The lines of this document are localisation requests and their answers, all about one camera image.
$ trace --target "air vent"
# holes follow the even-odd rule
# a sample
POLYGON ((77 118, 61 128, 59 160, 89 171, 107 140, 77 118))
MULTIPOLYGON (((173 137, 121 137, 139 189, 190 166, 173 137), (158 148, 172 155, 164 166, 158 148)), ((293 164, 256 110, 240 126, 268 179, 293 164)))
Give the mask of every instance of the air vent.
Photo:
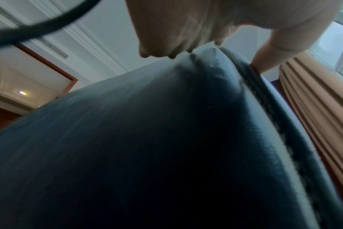
MULTIPOLYGON (((4 18, 6 18, 7 20, 9 20, 10 22, 12 22, 13 24, 15 24, 16 26, 20 27, 23 26, 24 24, 18 20, 16 17, 14 17, 12 14, 10 14, 9 12, 7 12, 5 9, 3 9, 2 7, 0 7, 0 15, 2 15, 4 18)), ((36 40, 38 40, 39 42, 41 42, 44 46, 46 46, 47 48, 51 49, 54 53, 56 53, 57 55, 59 55, 60 57, 64 58, 65 60, 69 57, 69 55, 67 55, 66 53, 64 53, 63 51, 61 51, 59 48, 57 48, 56 46, 54 46, 51 42, 49 42, 48 40, 46 40, 43 37, 39 37, 36 38, 36 40)))
POLYGON ((20 109, 25 110, 25 111, 32 111, 33 110, 33 108, 30 107, 30 106, 27 106, 27 105, 24 105, 22 103, 16 102, 16 101, 14 101, 12 99, 9 99, 7 97, 4 97, 2 95, 0 95, 0 101, 4 102, 4 103, 7 103, 9 105, 15 106, 15 107, 20 108, 20 109))

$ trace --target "curtain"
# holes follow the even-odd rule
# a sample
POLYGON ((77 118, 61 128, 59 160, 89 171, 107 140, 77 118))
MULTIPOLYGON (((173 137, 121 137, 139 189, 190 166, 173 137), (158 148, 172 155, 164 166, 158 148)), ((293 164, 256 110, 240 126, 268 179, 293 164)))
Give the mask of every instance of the curtain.
POLYGON ((287 101, 343 186, 343 77, 307 52, 279 70, 287 101))

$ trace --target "light fixture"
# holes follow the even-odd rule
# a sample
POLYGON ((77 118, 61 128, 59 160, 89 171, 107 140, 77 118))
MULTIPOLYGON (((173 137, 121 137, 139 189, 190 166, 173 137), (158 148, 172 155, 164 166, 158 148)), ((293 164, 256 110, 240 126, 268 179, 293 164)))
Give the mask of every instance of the light fixture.
POLYGON ((21 95, 27 95, 27 93, 24 91, 18 91, 18 93, 20 93, 21 95))

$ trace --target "blurred cord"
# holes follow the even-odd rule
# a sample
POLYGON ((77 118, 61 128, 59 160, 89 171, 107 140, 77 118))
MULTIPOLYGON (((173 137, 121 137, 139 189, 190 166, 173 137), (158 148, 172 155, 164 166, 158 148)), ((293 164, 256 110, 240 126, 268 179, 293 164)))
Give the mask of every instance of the blurred cord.
POLYGON ((96 6, 101 0, 85 0, 72 10, 44 22, 30 26, 22 26, 17 29, 0 30, 0 47, 30 39, 42 37, 55 32, 81 18, 96 6))

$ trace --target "stitching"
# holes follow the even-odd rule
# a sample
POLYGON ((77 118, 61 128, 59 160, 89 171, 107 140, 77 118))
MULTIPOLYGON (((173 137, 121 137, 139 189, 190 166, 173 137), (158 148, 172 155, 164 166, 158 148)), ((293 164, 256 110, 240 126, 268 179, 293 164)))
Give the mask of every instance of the stitching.
POLYGON ((314 195, 314 193, 313 193, 313 188, 312 188, 313 185, 311 185, 309 178, 305 176, 303 168, 300 166, 299 162, 294 157, 293 149, 287 145, 286 140, 288 137, 288 135, 287 135, 288 132, 283 131, 281 129, 281 127, 279 126, 278 122, 276 121, 277 119, 276 119, 275 113, 273 112, 273 108, 268 103, 268 100, 264 96, 264 94, 258 90, 258 86, 255 84, 255 82, 253 80, 251 80, 250 77, 247 77, 243 74, 243 71, 240 69, 238 64, 233 60, 233 58, 230 56, 230 54, 227 53, 223 47, 219 48, 219 50, 221 50, 232 61, 232 63, 236 67, 238 73, 241 75, 242 80, 245 82, 245 84, 251 90, 253 95, 256 97, 257 101, 259 102, 259 104, 261 105, 263 110, 266 112, 268 118, 270 119, 270 121, 272 122, 276 131, 280 135, 280 137, 281 137, 281 139, 282 139, 282 141, 283 141, 283 143, 287 149, 287 152, 293 161, 294 167, 295 167, 298 175, 300 176, 301 183, 302 183, 303 187, 305 188, 307 197, 308 197, 308 199, 312 205, 312 210, 313 210, 313 213, 315 215, 316 221, 318 222, 318 224, 320 225, 321 228, 323 228, 323 229, 327 228, 327 224, 326 224, 324 217, 321 217, 321 211, 320 211, 320 207, 319 207, 319 203, 318 203, 319 200, 318 200, 317 196, 314 195))

